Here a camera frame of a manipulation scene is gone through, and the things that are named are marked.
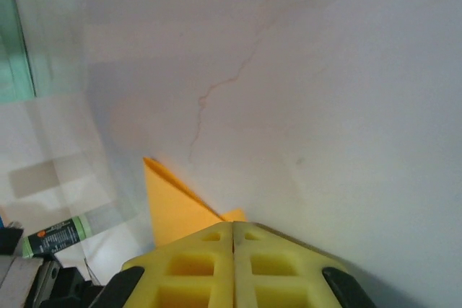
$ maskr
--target orange triangle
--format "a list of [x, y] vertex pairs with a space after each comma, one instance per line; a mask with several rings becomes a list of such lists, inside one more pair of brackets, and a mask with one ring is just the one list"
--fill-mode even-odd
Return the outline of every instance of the orange triangle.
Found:
[[245, 221], [241, 210], [218, 215], [159, 162], [144, 158], [147, 196], [156, 246], [219, 223]]

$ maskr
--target white surface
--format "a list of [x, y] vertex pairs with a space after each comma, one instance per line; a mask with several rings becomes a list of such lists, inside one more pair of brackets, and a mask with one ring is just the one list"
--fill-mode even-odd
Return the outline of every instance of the white surface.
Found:
[[153, 156], [218, 211], [355, 264], [379, 306], [462, 305], [460, 0], [81, 6], [125, 198]]

